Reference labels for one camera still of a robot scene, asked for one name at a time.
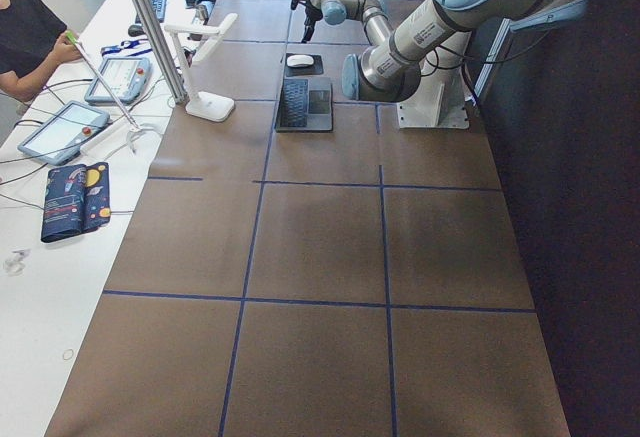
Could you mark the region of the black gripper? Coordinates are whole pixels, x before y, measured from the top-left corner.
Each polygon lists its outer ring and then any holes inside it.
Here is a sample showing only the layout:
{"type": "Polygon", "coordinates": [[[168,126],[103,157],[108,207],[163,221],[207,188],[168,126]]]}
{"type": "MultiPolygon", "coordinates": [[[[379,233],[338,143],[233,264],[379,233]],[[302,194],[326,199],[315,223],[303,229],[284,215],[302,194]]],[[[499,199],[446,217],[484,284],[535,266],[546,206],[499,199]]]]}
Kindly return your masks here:
{"type": "Polygon", "coordinates": [[[305,6],[305,15],[305,26],[301,43],[308,43],[311,41],[316,23],[323,19],[322,11],[311,4],[307,4],[305,6]]]}

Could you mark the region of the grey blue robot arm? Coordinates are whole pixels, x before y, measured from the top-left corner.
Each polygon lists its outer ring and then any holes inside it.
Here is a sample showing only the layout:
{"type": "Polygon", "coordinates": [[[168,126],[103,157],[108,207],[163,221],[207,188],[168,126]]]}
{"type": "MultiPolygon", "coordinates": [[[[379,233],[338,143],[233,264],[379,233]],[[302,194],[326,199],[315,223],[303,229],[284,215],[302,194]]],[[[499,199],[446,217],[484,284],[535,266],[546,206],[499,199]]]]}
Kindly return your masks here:
{"type": "Polygon", "coordinates": [[[470,32],[491,18],[511,20],[514,31],[550,30],[580,19],[588,0],[425,0],[397,28],[378,0],[292,0],[304,6],[305,34],[316,22],[362,23],[370,43],[363,54],[346,57],[342,92],[357,101],[402,102],[421,83],[420,63],[454,34],[470,32]]]}

